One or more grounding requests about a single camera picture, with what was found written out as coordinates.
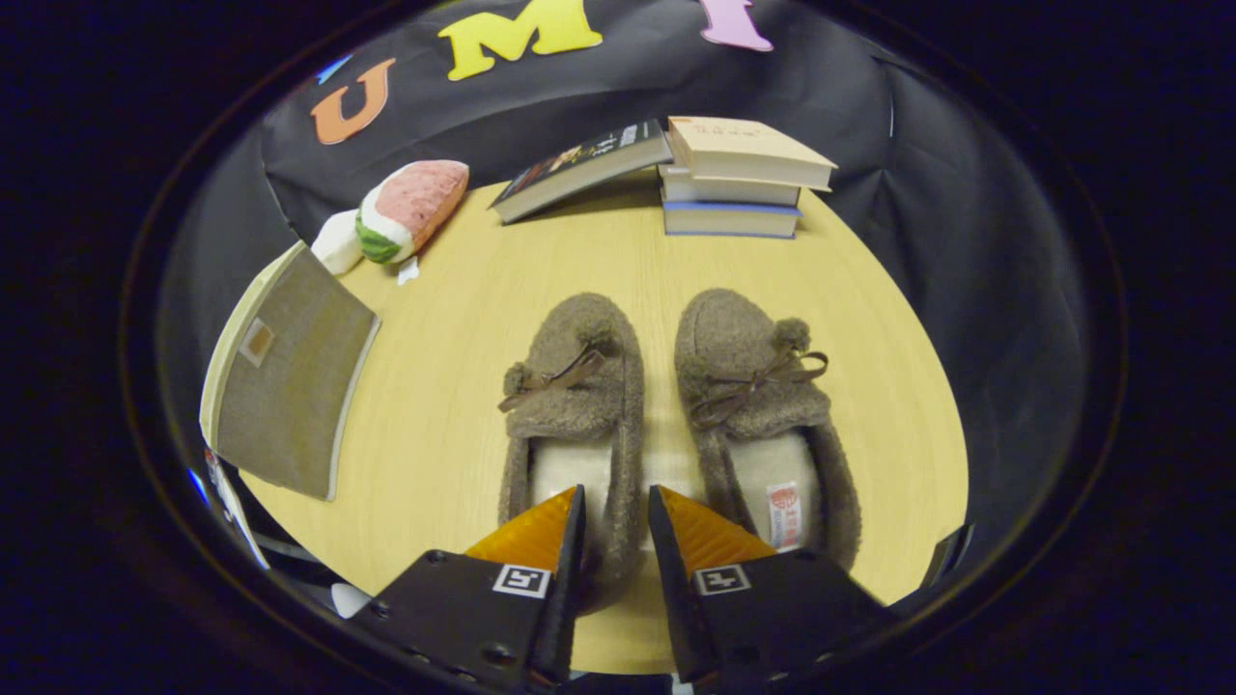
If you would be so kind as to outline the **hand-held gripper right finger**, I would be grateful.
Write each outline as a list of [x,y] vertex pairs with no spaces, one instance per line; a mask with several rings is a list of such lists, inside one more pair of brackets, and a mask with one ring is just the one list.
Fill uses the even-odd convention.
[[776,552],[672,488],[649,488],[648,526],[680,681],[798,681],[892,626],[826,555]]

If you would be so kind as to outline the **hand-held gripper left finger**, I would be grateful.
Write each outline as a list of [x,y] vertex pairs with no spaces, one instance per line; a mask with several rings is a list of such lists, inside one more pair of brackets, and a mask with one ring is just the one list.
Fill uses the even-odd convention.
[[582,486],[464,553],[423,553],[349,625],[415,664],[489,693],[552,693],[571,676],[583,584]]

